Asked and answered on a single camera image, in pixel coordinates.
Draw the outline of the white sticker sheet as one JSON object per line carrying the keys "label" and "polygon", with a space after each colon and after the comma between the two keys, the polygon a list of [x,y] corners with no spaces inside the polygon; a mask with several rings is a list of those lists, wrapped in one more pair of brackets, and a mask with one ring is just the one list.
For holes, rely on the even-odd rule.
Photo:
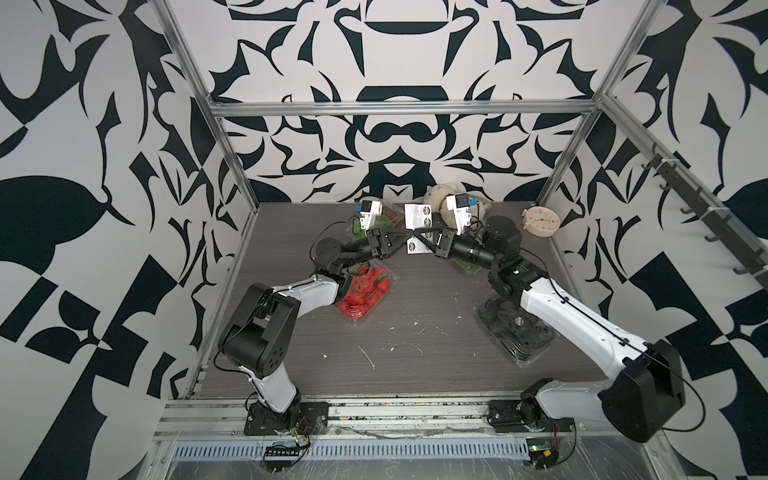
{"label": "white sticker sheet", "polygon": [[[432,226],[432,208],[429,204],[405,204],[405,227],[409,230],[430,228]],[[431,254],[431,250],[416,236],[412,236],[406,243],[409,255]]]}

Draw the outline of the strawberry clamshell box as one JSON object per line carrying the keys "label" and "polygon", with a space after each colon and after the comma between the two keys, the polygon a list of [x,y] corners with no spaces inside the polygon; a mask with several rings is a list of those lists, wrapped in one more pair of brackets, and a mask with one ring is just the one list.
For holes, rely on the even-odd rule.
{"label": "strawberry clamshell box", "polygon": [[397,277],[381,262],[373,260],[356,265],[349,272],[351,282],[335,308],[347,321],[357,323],[385,300]]}

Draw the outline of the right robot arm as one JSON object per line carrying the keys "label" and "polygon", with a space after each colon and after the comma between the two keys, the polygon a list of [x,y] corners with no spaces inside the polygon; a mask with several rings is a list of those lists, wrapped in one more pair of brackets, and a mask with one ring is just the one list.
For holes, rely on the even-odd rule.
{"label": "right robot arm", "polygon": [[607,422],[639,443],[667,429],[694,389],[683,376],[677,349],[665,340],[650,343],[578,301],[556,283],[540,257],[515,245],[517,233],[514,222],[501,216],[486,222],[481,239],[435,226],[413,232],[437,257],[486,269],[502,299],[543,321],[602,371],[603,380],[592,383],[540,379],[521,395],[521,421],[529,428],[558,419]]}

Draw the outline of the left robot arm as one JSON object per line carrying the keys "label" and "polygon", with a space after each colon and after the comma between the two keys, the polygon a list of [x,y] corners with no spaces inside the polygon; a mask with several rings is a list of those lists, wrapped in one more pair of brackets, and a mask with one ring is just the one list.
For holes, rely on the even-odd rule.
{"label": "left robot arm", "polygon": [[407,229],[384,228],[346,244],[326,237],[310,248],[314,271],[308,278],[286,286],[254,283],[246,290],[219,336],[214,357],[226,358],[231,373],[248,379],[265,415],[283,429],[297,422],[299,412],[300,392],[284,365],[297,320],[339,303],[358,266],[392,256],[411,236]]}

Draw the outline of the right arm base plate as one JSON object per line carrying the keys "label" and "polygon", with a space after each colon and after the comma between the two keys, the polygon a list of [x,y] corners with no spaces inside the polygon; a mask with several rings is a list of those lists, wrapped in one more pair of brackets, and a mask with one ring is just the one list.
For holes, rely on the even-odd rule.
{"label": "right arm base plate", "polygon": [[487,402],[488,424],[496,433],[541,433],[551,432],[557,426],[561,431],[570,431],[572,418],[552,419],[532,399],[491,400]]}

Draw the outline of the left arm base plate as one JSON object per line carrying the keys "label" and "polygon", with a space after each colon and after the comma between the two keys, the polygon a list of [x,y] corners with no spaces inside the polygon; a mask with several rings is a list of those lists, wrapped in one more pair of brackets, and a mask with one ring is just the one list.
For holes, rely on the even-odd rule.
{"label": "left arm base plate", "polygon": [[261,403],[248,409],[245,436],[280,434],[307,435],[323,433],[328,425],[330,404],[327,402],[294,402],[283,413],[276,413]]}

